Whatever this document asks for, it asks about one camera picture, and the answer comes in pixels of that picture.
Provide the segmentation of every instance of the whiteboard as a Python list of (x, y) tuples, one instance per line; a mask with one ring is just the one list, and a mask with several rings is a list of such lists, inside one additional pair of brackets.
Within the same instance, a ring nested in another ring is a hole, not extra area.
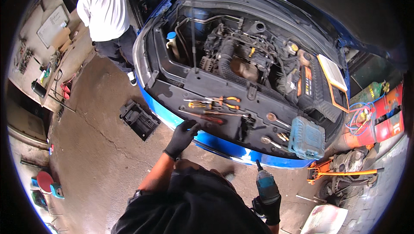
[(39, 36), (42, 43), (49, 48), (52, 40), (55, 35), (62, 30), (60, 26), (63, 22), (68, 22), (68, 18), (63, 10), (62, 5), (57, 7), (55, 11), (48, 17), (48, 19), (42, 24), (42, 26), (37, 30), (37, 35)]

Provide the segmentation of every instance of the red screwdriver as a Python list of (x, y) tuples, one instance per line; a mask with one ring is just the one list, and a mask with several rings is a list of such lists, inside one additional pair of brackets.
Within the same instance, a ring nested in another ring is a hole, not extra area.
[(192, 115), (192, 116), (200, 117), (201, 119), (203, 119), (203, 120), (207, 120), (207, 121), (210, 121), (210, 122), (212, 122), (212, 123), (217, 123), (217, 124), (219, 124), (219, 125), (224, 124), (223, 120), (222, 120), (222, 119), (220, 119), (220, 118), (216, 118), (216, 117), (212, 117), (212, 116), (205, 116), (205, 115), (203, 115), (203, 114), (198, 114), (198, 113), (190, 113), (190, 112), (183, 111), (183, 110), (179, 110), (179, 111), (180, 111), (180, 112), (183, 112), (183, 113), (188, 113), (188, 114), (190, 114), (190, 115)]

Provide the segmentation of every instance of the floor crack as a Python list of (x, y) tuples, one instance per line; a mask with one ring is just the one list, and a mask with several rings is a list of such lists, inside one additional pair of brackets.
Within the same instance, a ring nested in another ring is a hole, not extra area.
[(121, 152), (122, 154), (124, 154), (124, 156), (126, 157), (126, 158), (128, 158), (128, 159), (134, 159), (134, 160), (136, 160), (136, 161), (138, 161), (138, 162), (141, 162), (141, 163), (145, 163), (145, 164), (147, 164), (148, 166), (150, 166), (151, 168), (153, 168), (153, 166), (151, 165), (151, 164), (149, 164), (148, 162), (146, 162), (146, 161), (144, 161), (144, 160), (140, 160), (140, 159), (137, 159), (137, 158), (135, 158), (135, 157), (132, 157), (132, 156), (128, 156), (127, 155), (127, 153), (125, 152), (125, 151), (123, 151), (122, 149), (120, 149), (120, 148), (118, 148), (118, 146), (113, 142), (113, 141), (111, 141), (110, 139), (108, 139), (99, 129), (97, 129), (97, 128), (95, 128), (95, 126), (93, 126), (91, 123), (89, 123), (88, 122), (88, 120), (82, 115), (82, 111), (80, 111), (80, 109), (78, 109), (77, 111), (76, 111), (76, 113), (77, 114), (79, 114), (79, 116), (85, 121), (85, 123), (87, 124), (87, 125), (89, 125), (90, 127), (92, 127), (94, 130), (96, 130), (98, 133), (100, 133), (101, 135), (102, 135), (102, 137), (104, 137), (105, 139), (106, 139), (106, 141), (108, 141), (110, 144), (112, 144), (114, 147), (115, 147), (115, 149), (117, 150), (117, 151), (119, 151), (119, 152)]

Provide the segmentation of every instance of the sneaker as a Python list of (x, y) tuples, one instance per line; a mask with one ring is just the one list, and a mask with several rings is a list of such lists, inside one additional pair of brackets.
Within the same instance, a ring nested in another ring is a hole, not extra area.
[(224, 178), (229, 181), (230, 183), (233, 181), (235, 175), (233, 172), (227, 172), (223, 174)]
[(131, 85), (136, 86), (137, 85), (137, 78), (135, 77), (134, 71), (128, 72), (127, 75), (128, 75), (128, 78), (130, 79)]

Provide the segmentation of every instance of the gloved hand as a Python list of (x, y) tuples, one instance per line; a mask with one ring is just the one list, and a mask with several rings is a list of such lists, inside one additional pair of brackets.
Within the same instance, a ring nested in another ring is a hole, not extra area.
[(177, 126), (170, 143), (163, 152), (175, 161), (183, 150), (189, 146), (194, 136), (197, 136), (200, 129), (201, 125), (196, 120), (185, 120)]
[(253, 199), (253, 207), (255, 207), (255, 202), (260, 205), (260, 209), (258, 211), (259, 214), (264, 214), (266, 216), (266, 225), (268, 226), (274, 226), (279, 224), (280, 222), (280, 202), (282, 200), (282, 197), (280, 196), (279, 199), (276, 200), (276, 202), (273, 202), (271, 204), (264, 204), (262, 203), (262, 200), (260, 199), (260, 196), (257, 196)]

